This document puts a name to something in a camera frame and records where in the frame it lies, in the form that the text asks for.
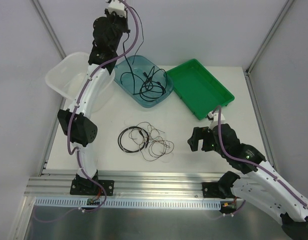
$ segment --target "white tabletop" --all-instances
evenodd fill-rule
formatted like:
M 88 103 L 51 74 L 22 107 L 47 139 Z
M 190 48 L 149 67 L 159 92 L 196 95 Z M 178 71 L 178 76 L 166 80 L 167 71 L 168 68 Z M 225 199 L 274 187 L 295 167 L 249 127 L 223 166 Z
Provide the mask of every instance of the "white tabletop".
M 160 66 L 165 70 L 173 66 Z M 256 116 L 250 100 L 243 70 L 240 67 L 206 67 L 234 96 L 235 100 L 222 113 L 226 122 L 236 131 L 242 143 L 253 145 L 265 155 Z M 128 96 L 115 82 L 115 93 L 92 121 L 98 127 L 94 150 L 98 169 L 102 171 L 165 172 L 165 173 L 224 173 L 236 172 L 215 152 L 190 150 L 187 140 L 194 127 L 209 126 L 210 121 L 199 121 L 175 92 L 152 108 L 143 108 Z M 119 133 L 140 122 L 150 122 L 166 132 L 165 138 L 174 142 L 174 151 L 162 158 L 147 162 L 140 153 L 125 153 L 117 144 Z M 76 170 L 75 155 L 67 152 L 66 136 L 58 127 L 47 169 Z

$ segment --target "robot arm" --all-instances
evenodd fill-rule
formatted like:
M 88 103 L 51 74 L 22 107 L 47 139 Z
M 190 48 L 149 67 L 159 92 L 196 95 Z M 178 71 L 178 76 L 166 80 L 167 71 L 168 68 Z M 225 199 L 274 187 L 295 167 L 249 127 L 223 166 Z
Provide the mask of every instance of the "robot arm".
M 242 198 L 266 212 L 294 240 L 308 239 L 308 199 L 285 181 L 253 146 L 240 143 L 235 131 L 224 123 L 224 117 L 215 112 L 209 115 L 209 127 L 195 127 L 188 143 L 192 151 L 215 151 L 236 170 L 249 176 L 259 185 L 251 185 L 233 172 L 225 173 L 215 188 L 208 192 L 217 198 Z
M 76 190 L 86 195 L 97 192 L 97 164 L 92 149 L 92 142 L 97 135 L 97 126 L 90 121 L 92 107 L 103 84 L 109 77 L 114 77 L 113 68 L 116 60 L 127 54 L 138 38 L 136 16 L 131 15 L 136 24 L 136 36 L 132 46 L 122 55 L 117 56 L 116 50 L 123 33 L 129 33 L 126 8 L 131 8 L 123 0 L 110 2 L 105 15 L 93 23 L 93 48 L 89 56 L 88 71 L 74 101 L 67 110 L 59 110 L 58 120 L 68 139 L 68 152 L 72 155 L 77 151 L 79 169 L 76 174 Z

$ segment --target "cable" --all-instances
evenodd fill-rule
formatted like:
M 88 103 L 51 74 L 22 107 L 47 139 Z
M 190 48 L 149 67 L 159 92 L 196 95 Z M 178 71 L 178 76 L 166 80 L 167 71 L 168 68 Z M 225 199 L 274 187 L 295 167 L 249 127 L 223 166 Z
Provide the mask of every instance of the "cable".
M 125 74 L 131 74 L 132 77 L 133 77 L 133 81 L 134 81 L 133 95 L 139 95 L 139 97 L 142 100 L 144 100 L 145 102 L 154 102 L 166 93 L 168 77 L 167 77 L 167 73 L 164 69 L 160 68 L 157 71 L 155 71 L 155 66 L 153 66 L 150 69 L 149 73 L 146 73 L 146 72 L 143 73 L 143 75 L 146 77 L 145 80 L 143 80 L 140 76 L 133 73 L 128 59 L 126 59 L 126 62 L 127 62 L 129 69 L 131 71 L 123 72 L 120 75 L 120 83 L 121 83 L 121 85 L 123 85 L 122 77 Z M 163 76 L 166 76 L 165 77 L 165 86 L 162 86 L 162 84 L 159 81 L 153 81 L 154 75 L 157 74 L 159 71 L 163 71 L 163 73 L 164 73 Z M 140 79 L 143 82 L 142 85 L 139 88 L 138 93 L 135 92 L 135 77 L 137 77 L 138 79 Z M 148 96 L 148 95 L 146 95 L 146 93 L 154 93 L 154 94 L 157 94 L 157 96 Z
M 242 202 L 242 204 L 239 206 L 239 208 L 238 208 L 236 211 L 232 212 L 232 213 L 229 213 L 229 214 L 222 214 L 222 215 L 217 216 L 217 217 L 209 217 L 209 216 L 206 215 L 206 217 L 207 217 L 209 220 L 212 220 L 212 221 L 221 219 L 221 218 L 223 218 L 223 217 L 228 217 L 228 216 L 232 216 L 232 217 L 233 217 L 235 214 L 237 214 L 237 213 L 239 213 L 239 212 L 241 211 L 241 209 L 244 207 L 245 203 L 246 203 L 246 200 L 244 200 L 244 201 Z
M 124 51 L 124 52 L 125 52 L 125 42 L 127 42 L 128 39 L 129 39 L 129 33 L 127 33 L 127 38 L 126 38 L 126 40 L 123 42 L 123 51 Z M 124 55 L 124 58 L 125 58 L 125 61 L 126 61 L 127 64 L 128 64 L 128 67 L 129 67 L 130 72 L 132 73 L 132 72 L 133 72 L 133 69 L 132 69 L 132 67 L 131 67 L 130 64 L 129 64 L 128 59 L 126 58 L 126 55 Z M 132 76 L 133 76 L 133 81 L 134 81 L 134 93 L 133 93 L 133 94 L 135 94 L 135 77 L 134 77 L 133 74 L 132 74 Z
M 111 63 L 111 62 L 113 62 L 113 61 L 116 61 L 116 60 L 120 59 L 121 57 L 123 57 L 123 56 L 125 56 L 127 53 L 129 53 L 129 52 L 134 48 L 134 46 L 136 45 L 136 42 L 137 42 L 137 39 L 138 39 L 139 28 L 138 28 L 138 22 L 137 22 L 137 18 L 136 18 L 136 16 L 135 16 L 135 14 L 133 13 L 131 7 L 130 7 L 125 1 L 123 1 L 123 0 L 118 0 L 118 1 L 121 2 L 123 5 L 125 5 L 125 7 L 130 11 L 130 13 L 131 13 L 131 15 L 132 15 L 132 17 L 133 17 L 133 19 L 134 19 L 134 21 L 135 21 L 135 27 L 136 27 L 135 39 L 134 39 L 133 43 L 131 44 L 131 46 L 127 49 L 127 51 L 124 51 L 121 55 L 119 55 L 119 56 L 117 56 L 117 57 L 114 57 L 113 59 L 108 60 L 108 61 L 106 61 L 106 62 L 100 64 L 100 65 L 90 74 L 89 78 L 88 78 L 87 81 L 85 82 L 85 84 L 84 84 L 84 86 L 83 86 L 83 88 L 82 88 L 82 90 L 81 90 L 81 92 L 80 92 L 80 94 L 79 94 L 79 96 L 78 96 L 78 98 L 77 98 L 77 101 L 76 101 L 76 104 L 77 104 L 77 105 L 74 107 L 73 113 L 72 113 L 72 115 L 71 115 L 71 117 L 70 117 L 70 120 L 69 120 L 69 123 L 68 123 L 67 149 L 68 149 L 68 153 L 69 153 L 70 155 L 73 155 L 74 152 L 75 152 L 76 150 L 79 149 L 78 147 L 75 147 L 73 150 L 71 150 L 71 148 L 70 148 L 71 127 L 72 127 L 72 124 L 73 124 L 73 120 L 74 120 L 76 111 L 77 111 L 77 109 L 78 109 L 78 107 L 79 107 L 80 100 L 81 100 L 81 98 L 82 98 L 82 96 L 83 96 L 83 94 L 84 94 L 84 91 L 86 90 L 86 88 L 87 88 L 89 82 L 91 81 L 92 77 L 96 74 L 96 72 L 97 72 L 99 69 L 101 69 L 102 67 L 104 67 L 105 65 L 107 65 L 107 64 L 109 64 L 109 63 Z M 93 179 L 91 179 L 91 178 L 86 174 L 85 170 L 82 168 L 82 164 L 81 164 L 81 161 L 80 161 L 79 152 L 80 152 L 80 151 L 77 151 L 77 161 L 78 161 L 79 168 L 81 169 L 83 175 L 84 175 L 89 181 L 91 181 L 92 183 L 94 183 L 95 185 L 97 185 L 97 186 L 104 192 L 104 195 L 105 195 L 104 201 L 102 201 L 96 208 L 94 208 L 94 209 L 92 209 L 92 210 L 86 210 L 86 209 L 83 210 L 83 212 L 90 213 L 90 212 L 96 211 L 97 209 L 99 209 L 99 208 L 105 203 L 105 201 L 107 200 L 107 194 L 106 194 L 106 191 L 105 191 L 105 189 L 103 188 L 103 186 L 101 186 L 98 182 L 96 182 L 96 181 L 94 181 Z M 72 208 L 71 210 L 67 211 L 64 215 L 58 217 L 57 219 L 49 220 L 49 221 L 43 221 L 43 220 L 38 219 L 38 218 L 36 217 L 36 215 L 35 215 L 36 209 L 34 209 L 33 217 L 34 217 L 34 219 L 35 219 L 36 221 L 41 222 L 41 223 L 53 223 L 53 222 L 56 222 L 56 221 L 58 221 L 58 220 L 61 220 L 63 217 L 65 217 L 67 214 L 71 213 L 72 211 L 74 211 L 74 210 L 79 210 L 79 209 L 80 209 L 80 207 L 79 207 L 79 208 Z
M 139 127 L 141 124 L 148 124 L 147 130 L 145 130 L 143 127 Z M 128 134 L 128 137 L 138 146 L 137 150 L 128 150 L 123 147 L 122 145 L 122 137 L 124 133 L 126 133 L 128 130 L 131 130 Z M 137 141 L 137 137 L 133 137 L 133 132 L 136 131 L 141 136 L 141 142 Z M 118 136 L 118 146 L 119 148 L 124 151 L 125 153 L 138 153 L 140 152 L 143 156 L 143 159 L 147 162 L 153 162 L 160 157 L 170 154 L 174 150 L 174 143 L 168 140 L 164 140 L 163 137 L 160 135 L 161 133 L 165 133 L 159 129 L 156 129 L 154 126 L 152 126 L 149 122 L 144 121 L 136 126 L 128 127 L 127 129 L 123 130 L 119 136 Z M 159 152 L 154 151 L 154 146 L 159 145 L 163 146 L 163 150 Z M 147 159 L 143 153 L 144 150 L 148 151 L 148 155 L 152 157 L 153 159 Z
M 217 126 L 218 127 L 218 138 L 219 138 L 219 144 L 220 144 L 220 147 L 221 147 L 223 153 L 228 158 L 230 158 L 232 160 L 242 162 L 242 163 L 246 163 L 246 164 L 251 164 L 255 167 L 260 168 L 261 170 L 266 172 L 268 175 L 270 175 L 272 178 L 274 178 L 274 180 L 276 180 L 278 183 L 280 183 L 299 203 L 301 203 L 303 205 L 303 207 L 308 209 L 307 204 L 301 198 L 299 198 L 285 183 L 283 183 L 280 179 L 278 179 L 278 177 L 275 174 L 272 174 L 269 170 L 267 170 L 263 166 L 256 164 L 256 163 L 253 163 L 252 161 L 237 158 L 237 157 L 234 157 L 234 156 L 231 156 L 230 154 L 228 154 L 228 152 L 225 150 L 223 140 L 222 140 L 222 136 L 221 136 L 221 111 L 222 111 L 221 106 L 220 105 L 217 106 L 212 113 L 214 113 L 217 109 L 218 109 L 218 122 L 217 122 L 218 123 L 218 126 Z
M 97 201 L 102 193 L 101 188 L 99 188 L 98 194 L 92 198 L 92 202 Z
M 132 17 L 133 17 L 133 19 L 134 19 L 134 21 L 135 21 L 135 27 L 136 27 L 135 39 L 134 39 L 133 43 L 131 44 L 131 46 L 127 49 L 127 51 L 123 52 L 121 55 L 119 55 L 119 56 L 117 56 L 117 57 L 114 57 L 114 58 L 111 59 L 111 60 L 108 60 L 108 61 L 106 61 L 106 62 L 100 64 L 100 65 L 90 74 L 89 79 L 86 81 L 86 83 L 85 83 L 83 89 L 81 90 L 81 92 L 80 92 L 80 94 L 79 94 L 79 97 L 77 98 L 77 102 L 76 102 L 77 105 L 79 105 L 80 99 L 81 99 L 81 97 L 83 96 L 83 93 L 84 93 L 84 91 L 85 91 L 85 89 L 86 89 L 88 83 L 91 81 L 91 79 L 92 79 L 92 77 L 95 75 L 95 73 L 96 73 L 99 69 L 101 69 L 103 66 L 105 66 L 105 65 L 107 65 L 107 64 L 109 64 L 109 63 L 111 63 L 111 62 L 113 62 L 113 61 L 116 61 L 116 60 L 120 59 L 121 57 L 125 56 L 125 55 L 126 55 L 127 53 L 129 53 L 129 52 L 134 48 L 134 46 L 136 45 L 136 42 L 137 42 L 137 39 L 138 39 L 138 34 L 139 34 L 139 28 L 138 28 L 137 18 L 136 18 L 136 16 L 135 16 L 134 12 L 132 11 L 131 7 L 130 7 L 125 1 L 123 1 L 123 0 L 118 0 L 118 1 L 120 1 L 123 5 L 126 6 L 126 8 L 130 11 L 130 13 L 131 13 L 131 15 L 132 15 Z M 71 151 L 71 149 L 70 149 L 70 133 L 71 133 L 71 127 L 72 127 L 73 119 L 74 119 L 74 116 L 75 116 L 75 114 L 76 114 L 77 109 L 78 109 L 78 106 L 74 107 L 73 113 L 72 113 L 72 115 L 71 115 L 71 117 L 70 117 L 69 124 L 68 124 L 67 148 L 68 148 L 68 153 L 69 153 L 70 155 L 73 155 L 74 152 L 75 152 L 75 150 L 78 149 L 78 147 L 74 148 L 72 151 Z
M 132 62 L 132 65 L 134 64 L 134 61 L 135 61 L 135 56 L 136 56 L 136 54 L 137 54 L 137 52 L 138 52 L 138 50 L 140 49 L 140 47 L 143 45 L 143 43 L 144 43 L 144 29 L 143 29 L 143 23 L 142 23 L 142 20 L 140 19 L 140 16 L 139 16 L 139 14 L 137 13 L 137 11 L 131 6 L 130 7 L 132 10 L 134 10 L 134 12 L 137 14 L 137 16 L 138 16 L 138 19 L 139 19 L 139 22 L 140 22 L 140 27 L 141 27 L 141 29 L 142 29 L 142 43 L 139 45 L 139 47 L 137 48 L 137 50 L 136 50 L 136 52 L 135 52 L 135 54 L 134 54 L 134 58 L 133 58 L 133 62 Z
M 128 130 L 132 130 L 132 131 L 133 131 L 133 130 L 138 130 L 139 133 L 140 133 L 140 135 L 143 137 L 143 141 L 142 141 L 142 143 L 139 145 L 139 148 L 138 148 L 137 150 L 128 150 L 128 149 L 124 148 L 123 145 L 122 145 L 122 137 L 123 137 L 123 135 L 124 135 Z M 119 146 L 119 148 L 120 148 L 122 151 L 124 151 L 124 152 L 127 153 L 127 154 L 140 152 L 142 149 L 144 149 L 145 147 L 147 147 L 148 142 L 149 142 L 149 135 L 148 135 L 148 132 L 145 131 L 144 129 L 142 129 L 141 127 L 138 127 L 138 126 L 130 126 L 130 127 L 126 128 L 125 130 L 123 130 L 123 131 L 119 134 L 119 136 L 118 136 L 118 146 Z

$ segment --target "metal frame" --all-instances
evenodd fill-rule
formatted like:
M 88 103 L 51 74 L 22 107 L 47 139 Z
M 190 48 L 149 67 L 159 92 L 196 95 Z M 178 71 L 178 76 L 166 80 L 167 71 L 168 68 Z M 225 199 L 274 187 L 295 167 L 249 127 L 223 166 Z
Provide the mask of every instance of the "metal frame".
M 34 8 L 39 14 L 49 36 L 51 37 L 55 48 L 60 57 L 64 59 L 66 54 L 55 34 L 46 13 L 43 10 L 39 0 L 31 0 Z M 246 84 L 249 90 L 250 98 L 254 107 L 256 119 L 260 129 L 262 141 L 265 147 L 267 159 L 274 164 L 273 154 L 268 142 L 267 134 L 261 118 L 261 113 L 251 84 L 249 75 L 254 68 L 259 57 L 275 34 L 277 28 L 283 21 L 287 12 L 291 8 L 295 0 L 287 0 L 274 24 L 269 30 L 261 47 L 258 49 L 254 59 L 245 73 Z M 63 98 L 60 104 L 62 108 L 65 104 Z M 21 206 L 21 214 L 18 217 L 18 224 L 16 229 L 12 230 L 13 239 L 20 240 L 25 237 L 26 229 L 28 227 L 30 216 L 33 210 L 36 197 L 57 197 L 70 196 L 71 181 L 75 177 L 74 170 L 49 170 L 46 169 L 46 164 L 51 152 L 54 138 L 58 128 L 58 120 L 55 119 L 53 129 L 48 141 L 42 165 L 38 176 L 33 176 L 29 179 L 23 204 Z M 223 175 L 223 173 L 154 173 L 154 172 L 114 172 L 114 171 L 99 171 L 102 179 L 114 180 L 115 191 L 112 198 L 137 198 L 137 199 L 183 199 L 183 200 L 198 200 L 202 201 L 202 182 L 216 182 Z
M 269 141 L 268 141 L 268 137 L 267 137 L 267 134 L 266 134 L 266 130 L 265 130 L 265 127 L 264 127 L 262 116 L 260 114 L 258 102 L 257 102 L 257 99 L 256 99 L 256 95 L 255 95 L 250 77 L 249 77 L 247 72 L 245 72 L 244 75 L 245 75 L 245 80 L 246 80 L 246 84 L 247 84 L 247 89 L 249 91 L 249 96 L 250 96 L 250 99 L 252 101 L 252 105 L 253 105 L 254 112 L 255 112 L 255 115 L 256 115 L 256 120 L 257 120 L 258 128 L 259 128 L 259 131 L 260 131 L 260 136 L 262 138 L 263 145 L 264 145 L 264 148 L 265 148 L 266 158 L 273 165 L 273 167 L 277 170 L 277 168 L 276 168 L 277 164 L 276 164 L 275 158 L 273 157 L 273 153 L 272 153 Z
M 263 40 L 262 44 L 260 45 L 259 49 L 257 50 L 257 53 L 256 53 L 255 57 L 253 58 L 251 64 L 247 68 L 247 75 L 249 75 L 250 72 L 255 67 L 256 62 L 258 61 L 258 59 L 260 58 L 260 56 L 264 52 L 264 50 L 267 47 L 268 43 L 270 42 L 270 40 L 272 39 L 272 37 L 276 33 L 278 27 L 280 26 L 281 22 L 284 20 L 286 14 L 288 13 L 288 11 L 290 10 L 290 8 L 292 7 L 292 5 L 293 5 L 293 3 L 295 1 L 296 0 L 287 0 L 285 5 L 282 7 L 280 13 L 278 14 L 276 20 L 274 21 L 274 23 L 272 25 L 272 27 L 268 31 L 265 39 Z

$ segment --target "translucent plastic bin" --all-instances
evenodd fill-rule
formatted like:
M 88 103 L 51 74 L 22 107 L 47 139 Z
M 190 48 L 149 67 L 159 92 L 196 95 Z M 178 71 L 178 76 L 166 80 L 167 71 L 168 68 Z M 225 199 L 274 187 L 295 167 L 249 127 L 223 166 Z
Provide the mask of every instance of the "translucent plastic bin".
M 46 84 L 68 100 L 73 101 L 87 73 L 89 54 L 75 52 L 68 55 L 57 66 L 51 69 L 46 77 Z M 114 94 L 113 81 L 115 72 L 106 79 L 104 88 L 94 103 L 93 112 L 97 112 Z

